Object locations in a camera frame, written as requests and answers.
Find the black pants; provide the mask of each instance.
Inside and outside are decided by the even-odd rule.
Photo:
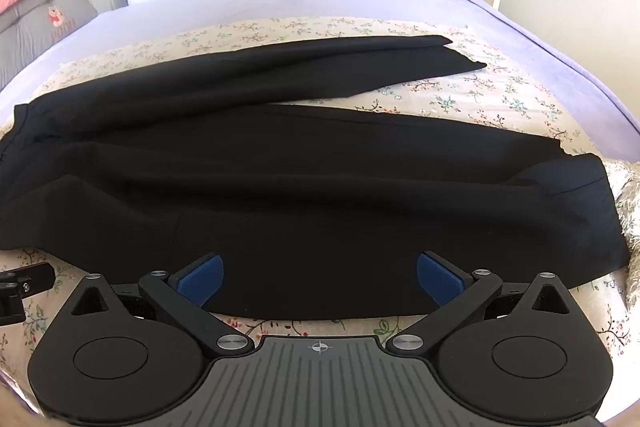
[[[484,66],[442,38],[262,46],[129,71],[17,108],[0,248],[111,283],[222,256],[205,308],[245,317],[422,314],[416,259],[568,286],[625,266],[600,160],[448,120],[270,105]]]

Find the gray pillow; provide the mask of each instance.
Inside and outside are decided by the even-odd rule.
[[[56,42],[98,15],[88,0],[22,0],[13,8],[13,22],[0,32],[0,90]]]

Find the bed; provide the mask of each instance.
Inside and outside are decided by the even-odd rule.
[[[482,0],[157,0],[107,12],[53,46],[0,92],[0,123],[7,122],[4,131],[11,126],[16,103],[117,71],[272,42],[388,34],[441,34],[488,67],[346,99],[296,103],[449,118],[554,137],[569,153],[623,160],[606,162],[614,195],[622,193],[630,179],[628,162],[640,160],[640,124],[595,77]],[[32,404],[28,359],[84,274],[41,251],[0,252],[0,270],[44,260],[56,269],[56,285],[24,302],[23,325],[0,330],[0,369]],[[614,362],[602,420],[640,396],[633,384],[640,369],[638,325],[627,312],[626,282],[626,270],[619,270],[572,290]],[[301,277],[285,284],[303,283]],[[370,284],[385,291],[384,281]],[[377,335],[384,341],[419,317],[321,323],[222,318],[256,340],[266,334],[322,334]]]

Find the triangular cutout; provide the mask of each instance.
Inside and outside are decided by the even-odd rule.
[[[88,315],[90,313],[100,313],[108,310],[109,307],[104,301],[100,290],[98,290],[98,288],[87,288],[71,314]]]
[[[533,309],[540,312],[559,313],[562,315],[569,313],[569,308],[566,307],[558,290],[550,284],[542,286],[538,298],[533,304]]]

